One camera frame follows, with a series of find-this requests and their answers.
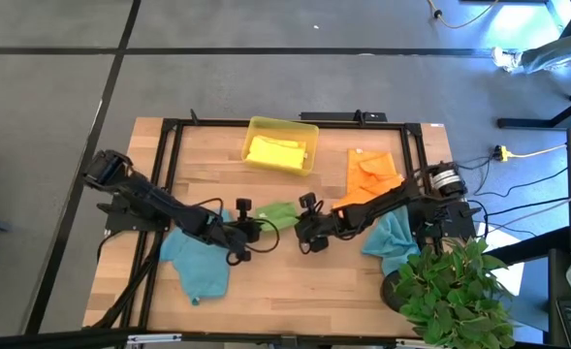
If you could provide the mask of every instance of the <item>potted plant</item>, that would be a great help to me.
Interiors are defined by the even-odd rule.
[[[500,302],[512,295],[491,273],[507,266],[482,255],[488,247],[482,238],[466,246],[451,245],[452,252],[439,256],[429,246],[420,256],[408,256],[391,295],[404,302],[399,312],[427,344],[458,349],[513,346],[513,326]]]

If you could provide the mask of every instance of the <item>wooden tabletop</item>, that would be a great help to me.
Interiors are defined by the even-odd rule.
[[[162,118],[138,118],[135,124],[127,153],[135,169],[145,175],[151,173],[161,124]],[[428,162],[451,161],[444,126],[422,124],[422,128]],[[397,170],[405,175],[397,131],[321,129],[315,166],[306,177],[242,164],[245,134],[246,128],[241,127],[184,127],[175,197],[186,204],[220,197],[236,216],[236,198],[252,199],[253,207],[259,207],[276,201],[297,203],[299,196],[312,191],[326,202],[327,211],[345,195],[348,148],[390,151]],[[164,183],[172,142],[173,135],[160,183]],[[414,139],[410,145],[417,169]],[[416,336],[405,318],[380,300],[380,259],[361,253],[367,234],[368,230],[350,241],[331,238],[328,249],[302,255],[294,229],[284,230],[276,250],[254,253],[251,262],[231,267],[224,298],[204,299],[198,306],[183,293],[172,263],[161,263],[148,327],[209,333]],[[99,320],[126,286],[137,236],[128,232],[104,246],[85,326]],[[274,235],[267,233],[255,246],[273,243]],[[142,293],[140,289],[136,297],[132,324],[138,322]]]

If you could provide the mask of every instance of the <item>blue cloth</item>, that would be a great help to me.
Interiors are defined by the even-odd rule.
[[[223,221],[230,220],[229,212],[223,211]],[[226,249],[190,238],[179,228],[167,236],[160,249],[160,261],[173,261],[181,287],[193,305],[199,305],[201,298],[225,296],[229,283],[226,258]]]
[[[378,225],[366,239],[362,252],[382,258],[382,272],[385,276],[407,263],[409,255],[421,254],[410,232],[406,206],[380,218]]]

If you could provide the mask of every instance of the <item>black table leg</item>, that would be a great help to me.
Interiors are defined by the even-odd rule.
[[[531,130],[565,130],[571,123],[571,106],[550,120],[499,118],[496,124],[499,128],[531,129]]]
[[[537,238],[529,238],[512,245],[496,248],[485,254],[498,258],[508,266],[548,256],[556,248],[570,252],[569,227],[560,228]]]

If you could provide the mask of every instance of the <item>yellow basket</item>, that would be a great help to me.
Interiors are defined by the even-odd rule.
[[[242,161],[247,164],[285,171],[296,175],[308,175],[311,173],[311,170],[313,170],[313,162],[315,161],[315,150],[317,150],[319,134],[320,129],[315,125],[277,120],[262,116],[253,116],[248,124],[246,140],[244,141],[244,147],[242,148]],[[282,141],[305,142],[306,151],[302,168],[295,169],[287,166],[279,166],[276,164],[268,164],[246,159],[250,150],[250,145],[255,136],[264,136]]]

